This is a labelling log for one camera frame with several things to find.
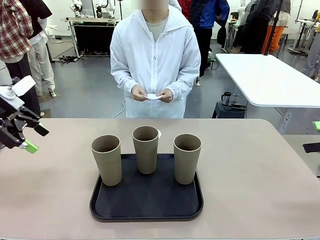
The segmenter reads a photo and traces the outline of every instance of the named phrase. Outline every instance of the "tray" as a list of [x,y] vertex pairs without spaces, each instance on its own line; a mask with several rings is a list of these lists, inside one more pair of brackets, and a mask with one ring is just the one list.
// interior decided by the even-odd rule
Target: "tray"
[[98,177],[90,201],[90,210],[104,221],[189,221],[204,206],[198,173],[189,185],[175,179],[173,154],[158,154],[156,171],[139,172],[136,155],[122,154],[122,180],[106,186]]

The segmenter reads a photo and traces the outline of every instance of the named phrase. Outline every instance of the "brown cup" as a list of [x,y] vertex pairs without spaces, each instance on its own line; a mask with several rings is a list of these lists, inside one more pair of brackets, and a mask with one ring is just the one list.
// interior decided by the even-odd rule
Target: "brown cup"
[[158,130],[152,126],[137,127],[132,139],[140,173],[152,174],[157,168]]
[[202,142],[194,135],[182,134],[174,139],[173,146],[175,179],[180,184],[190,184],[195,178]]
[[119,138],[113,135],[100,136],[91,143],[91,150],[103,183],[107,186],[120,183],[122,169]]

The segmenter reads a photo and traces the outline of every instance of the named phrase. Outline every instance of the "plaid shirt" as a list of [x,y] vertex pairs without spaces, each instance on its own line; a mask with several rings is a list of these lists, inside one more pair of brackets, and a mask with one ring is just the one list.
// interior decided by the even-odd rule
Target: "plaid shirt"
[[204,12],[205,3],[208,0],[192,0],[190,6],[190,16],[189,21],[192,24],[194,30],[200,28],[200,20],[202,17],[202,13]]
[[14,59],[26,54],[33,34],[31,17],[18,0],[0,0],[0,57]]

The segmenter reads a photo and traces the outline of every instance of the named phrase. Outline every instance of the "cup rim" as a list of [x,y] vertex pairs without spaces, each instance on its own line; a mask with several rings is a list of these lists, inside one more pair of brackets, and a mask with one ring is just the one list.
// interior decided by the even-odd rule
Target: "cup rim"
[[[101,138],[101,137],[108,137],[108,136],[109,136],[109,137],[116,137],[116,138],[119,140],[119,144],[118,144],[114,149],[112,149],[112,150],[110,150],[110,151],[96,151],[96,150],[93,149],[92,144],[94,143],[95,140],[97,140],[98,138]],[[121,143],[121,142],[120,142],[120,139],[119,139],[116,135],[107,134],[107,135],[101,135],[101,136],[96,137],[96,138],[91,142],[90,147],[91,147],[91,150],[94,151],[94,152],[97,153],[97,154],[106,154],[106,153],[111,153],[111,152],[115,151],[117,148],[119,148],[120,143]]]
[[[191,150],[191,151],[187,151],[187,150],[181,149],[180,147],[178,147],[178,146],[176,145],[176,139],[177,139],[177,137],[180,137],[180,136],[183,136],[183,135],[189,135],[189,136],[196,137],[196,138],[199,139],[199,141],[200,141],[200,146],[199,146],[197,149]],[[184,134],[180,134],[180,135],[178,135],[178,136],[176,136],[176,137],[174,138],[174,140],[173,140],[173,145],[174,145],[175,148],[179,149],[179,150],[182,151],[182,152],[193,153],[193,152],[196,152],[196,151],[198,151],[199,149],[201,149],[201,147],[202,147],[202,141],[201,141],[201,139],[200,139],[198,136],[196,136],[196,135],[189,134],[189,133],[184,133]]]
[[[137,130],[137,129],[139,129],[139,128],[143,128],[143,127],[149,127],[149,128],[155,129],[155,130],[157,131],[156,137],[153,138],[153,139],[151,139],[151,140],[148,140],[148,141],[141,141],[141,140],[139,140],[139,139],[136,139],[135,136],[134,136],[135,130]],[[136,127],[136,128],[132,131],[132,134],[131,134],[131,135],[132,135],[132,138],[133,138],[134,140],[138,141],[138,142],[141,142],[141,143],[149,143],[149,142],[152,142],[152,141],[154,141],[155,139],[158,139],[158,138],[159,138],[159,130],[158,130],[157,128],[155,128],[154,126],[149,126],[149,125],[138,126],[138,127]]]

